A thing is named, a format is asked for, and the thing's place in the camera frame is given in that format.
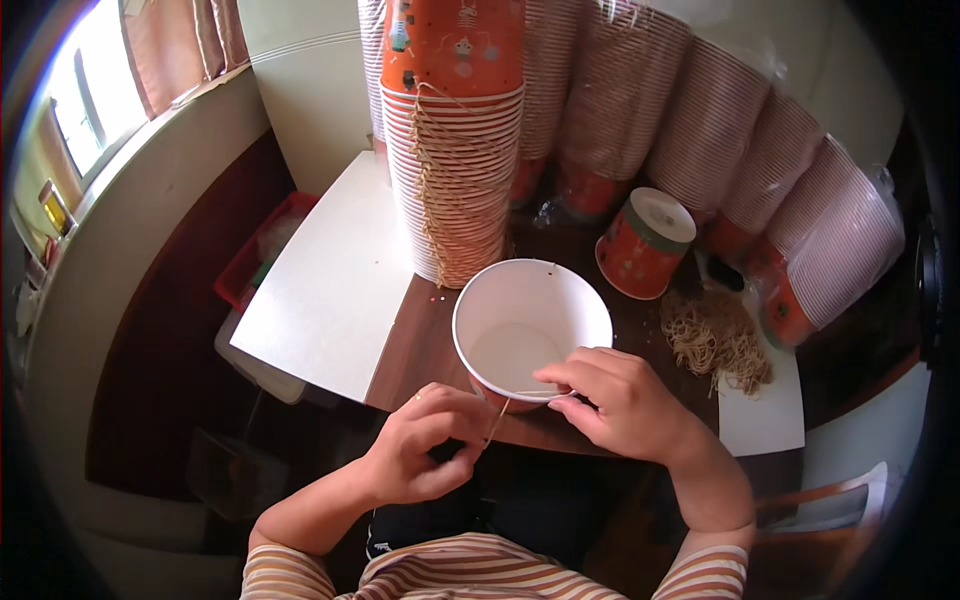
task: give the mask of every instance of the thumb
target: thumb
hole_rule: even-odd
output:
[[[483,446],[468,444],[453,458],[417,476],[412,487],[424,500],[439,498],[453,492],[473,476],[473,464],[480,458]]]
[[[601,442],[606,438],[608,427],[598,412],[572,396],[550,400],[547,406],[558,413],[563,413],[566,420],[591,442],[602,445]]]

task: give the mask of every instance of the white paper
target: white paper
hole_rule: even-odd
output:
[[[757,324],[756,306],[750,293],[742,294],[744,306]],[[756,327],[756,336],[770,360],[774,378],[760,387],[756,398],[747,397],[727,383],[720,373],[717,388],[720,405],[720,442],[733,456],[751,456],[804,447],[804,399],[800,372],[793,351],[774,348]]]

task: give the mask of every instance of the left hand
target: left hand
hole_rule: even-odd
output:
[[[496,412],[474,394],[431,383],[387,418],[376,442],[358,462],[377,504],[412,504],[439,498],[473,476]],[[466,446],[437,465],[426,452],[448,438]]]

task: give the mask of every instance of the window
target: window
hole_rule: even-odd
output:
[[[47,85],[81,188],[146,123],[116,0],[101,0],[57,52]]]

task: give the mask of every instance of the right hand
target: right hand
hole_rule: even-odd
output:
[[[700,425],[645,360],[612,348],[577,348],[566,362],[534,377],[588,397],[599,410],[573,396],[551,400],[549,407],[591,442],[622,456],[670,467],[688,432]]]

